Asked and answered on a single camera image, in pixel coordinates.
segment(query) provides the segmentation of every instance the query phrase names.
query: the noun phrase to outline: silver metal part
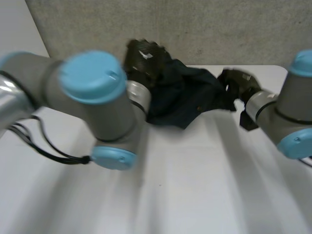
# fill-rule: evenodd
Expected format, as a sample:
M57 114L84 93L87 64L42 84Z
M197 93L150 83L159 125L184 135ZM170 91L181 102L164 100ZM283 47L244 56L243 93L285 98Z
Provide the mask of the silver metal part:
M312 121L312 78L288 72L276 108L286 117Z
M152 98L150 91L143 84L133 80L128 81L127 90L129 99L141 105L147 113Z
M0 130L28 117L34 110L25 92L12 80L0 75Z
M256 116L258 111L266 104L276 101L278 98L277 94L270 93L265 90L254 94L246 104L246 112L256 123Z

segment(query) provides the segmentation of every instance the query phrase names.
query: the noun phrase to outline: light blue joint cap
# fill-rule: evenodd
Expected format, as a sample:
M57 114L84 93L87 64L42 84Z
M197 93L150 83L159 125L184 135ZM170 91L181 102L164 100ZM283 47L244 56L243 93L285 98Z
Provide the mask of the light blue joint cap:
M289 70L297 76L312 78L312 50L299 52Z
M107 146L96 146L91 153L91 160L97 165L120 171L130 169L136 157L130 151Z
M9 53L5 56L0 57L0 68L12 57L14 57L15 55L20 55L20 54L31 54L29 52L25 52L25 51L16 51L16 52L12 52Z
M113 101L125 92L126 82L117 58L103 51L78 54L60 68L59 83L63 92L84 104Z
M280 141L277 148L291 159L312 156L312 128L289 134Z

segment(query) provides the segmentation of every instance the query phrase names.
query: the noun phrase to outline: white table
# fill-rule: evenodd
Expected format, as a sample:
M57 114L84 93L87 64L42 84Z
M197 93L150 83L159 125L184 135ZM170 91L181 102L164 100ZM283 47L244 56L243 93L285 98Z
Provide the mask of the white table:
M223 68L201 67L214 75ZM277 66L239 67L274 92L286 75ZM201 114L185 131L147 126L138 164L125 172L61 165L6 133L0 233L310 234L312 170L286 159L261 130L241 129L237 107ZM90 152L94 139L81 120L49 109L39 115L59 148Z

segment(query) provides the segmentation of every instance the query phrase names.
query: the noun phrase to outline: dark green fabric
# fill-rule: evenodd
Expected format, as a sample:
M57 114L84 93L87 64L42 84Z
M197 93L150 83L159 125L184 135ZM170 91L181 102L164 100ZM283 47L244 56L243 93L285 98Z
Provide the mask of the dark green fabric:
M167 53L165 68L151 89L147 122L185 129L200 113L236 111L234 100L207 70L190 68Z

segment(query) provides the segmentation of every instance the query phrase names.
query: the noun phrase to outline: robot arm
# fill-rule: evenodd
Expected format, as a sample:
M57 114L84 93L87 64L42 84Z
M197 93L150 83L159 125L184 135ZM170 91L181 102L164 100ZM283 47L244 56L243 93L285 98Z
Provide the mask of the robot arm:
M67 61L10 54L0 61L0 129L46 106L87 123L97 139L92 161L126 170L135 161L151 100L146 73L155 68L142 68L146 71L135 69L127 82L118 60L105 52L90 51Z
M312 156L312 51L296 56L279 95L241 71L225 70L219 79L234 99L245 103L242 127L250 131L259 126L288 158Z
M91 154L96 164L131 168L164 53L155 43L133 40L125 71L115 57L100 51L67 61L10 54L0 60L0 129L46 106L87 123L97 139ZM218 79L233 99L245 103L242 127L260 127L289 158L312 156L312 51L298 54L279 96L238 70L224 70Z

